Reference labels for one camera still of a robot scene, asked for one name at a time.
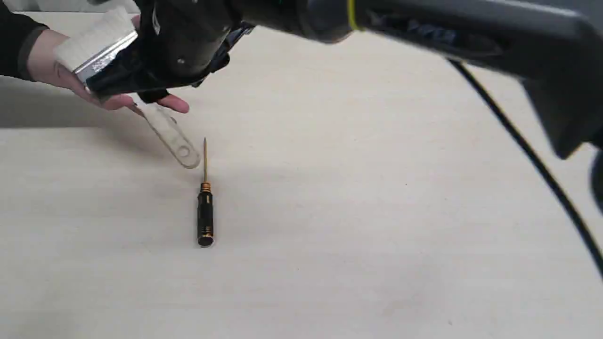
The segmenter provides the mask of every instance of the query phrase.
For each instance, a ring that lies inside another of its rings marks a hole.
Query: screwdriver
[[[207,139],[203,139],[203,183],[197,200],[197,242],[201,247],[210,247],[213,244],[213,195],[207,180]]]

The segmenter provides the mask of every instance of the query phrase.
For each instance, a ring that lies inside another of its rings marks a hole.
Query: table
[[[36,13],[66,34],[98,14]],[[603,242],[594,151],[555,158],[520,86],[477,70]],[[258,29],[176,116],[146,122],[1,80],[2,338],[600,338],[603,287],[568,218],[464,80],[369,34]]]

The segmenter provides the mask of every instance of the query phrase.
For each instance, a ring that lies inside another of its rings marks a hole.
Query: black cable
[[[573,221],[576,230],[580,234],[582,241],[586,245],[590,256],[592,257],[601,279],[603,279],[603,255],[601,250],[597,246],[594,237],[590,234],[589,228],[586,226],[576,208],[572,205],[572,202],[568,199],[563,189],[559,186],[555,178],[551,175],[549,170],[546,168],[542,160],[538,157],[536,152],[530,147],[526,139],[517,131],[515,126],[506,117],[502,109],[494,102],[494,99],[488,94],[484,87],[477,81],[477,79],[469,72],[469,70],[461,63],[454,60],[448,60],[454,68],[469,82],[469,84],[477,91],[480,97],[485,101],[486,105],[492,110],[496,118],[505,127],[511,137],[517,142],[519,147],[526,153],[532,164],[536,167],[542,178],[545,180],[547,185],[553,191],[559,202],[565,209],[568,217]]]

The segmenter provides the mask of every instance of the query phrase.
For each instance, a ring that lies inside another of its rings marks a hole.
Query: gray wall
[[[92,6],[86,0],[0,0],[14,11],[107,11],[115,5],[124,5],[130,12],[138,12],[132,0],[113,0]]]

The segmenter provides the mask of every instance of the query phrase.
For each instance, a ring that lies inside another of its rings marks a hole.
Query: brush
[[[55,48],[57,61],[72,72],[88,88],[86,81],[115,60],[117,54],[136,40],[138,33],[123,6],[103,14],[94,25]],[[135,104],[129,109],[142,115],[176,160],[185,168],[196,168],[201,156],[178,128],[167,109],[144,103],[133,95]]]

